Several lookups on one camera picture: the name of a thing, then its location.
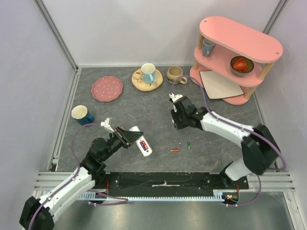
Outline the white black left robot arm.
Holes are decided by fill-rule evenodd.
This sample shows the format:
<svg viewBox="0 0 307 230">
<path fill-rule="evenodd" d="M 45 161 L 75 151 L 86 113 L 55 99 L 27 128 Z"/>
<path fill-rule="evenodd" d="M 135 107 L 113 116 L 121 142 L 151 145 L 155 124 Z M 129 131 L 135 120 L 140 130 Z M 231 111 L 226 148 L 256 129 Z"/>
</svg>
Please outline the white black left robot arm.
<svg viewBox="0 0 307 230">
<path fill-rule="evenodd" d="M 53 190 L 40 198 L 26 200 L 19 223 L 26 230 L 52 230 L 64 211 L 81 195 L 105 184 L 106 161 L 120 148 L 129 148 L 140 137 L 141 131 L 116 127 L 109 139 L 96 138 L 75 171 Z"/>
</svg>

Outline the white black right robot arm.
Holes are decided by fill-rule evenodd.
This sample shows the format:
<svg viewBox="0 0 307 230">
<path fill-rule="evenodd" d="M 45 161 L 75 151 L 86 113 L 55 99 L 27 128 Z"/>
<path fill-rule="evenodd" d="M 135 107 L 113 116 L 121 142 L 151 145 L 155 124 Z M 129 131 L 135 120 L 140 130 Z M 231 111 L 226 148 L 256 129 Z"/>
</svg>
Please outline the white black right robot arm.
<svg viewBox="0 0 307 230">
<path fill-rule="evenodd" d="M 192 127 L 212 132 L 241 148 L 242 158 L 226 166 L 220 176 L 222 187 L 232 188 L 237 180 L 252 173 L 262 175 L 279 156 L 280 150 L 266 126 L 246 126 L 205 107 L 198 109 L 181 94 L 171 93 L 169 97 L 174 106 L 171 115 L 176 129 Z"/>
</svg>

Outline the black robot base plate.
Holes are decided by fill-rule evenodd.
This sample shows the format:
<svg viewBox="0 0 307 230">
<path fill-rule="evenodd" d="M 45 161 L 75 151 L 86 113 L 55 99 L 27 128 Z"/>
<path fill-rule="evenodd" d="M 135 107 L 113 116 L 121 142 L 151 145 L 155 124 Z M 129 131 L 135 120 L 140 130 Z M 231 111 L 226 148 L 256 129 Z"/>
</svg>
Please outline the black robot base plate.
<svg viewBox="0 0 307 230">
<path fill-rule="evenodd" d="M 213 190 L 249 189 L 247 177 L 237 181 L 209 172 L 111 172 L 94 189 L 108 188 L 111 196 L 192 197 L 212 196 Z"/>
</svg>

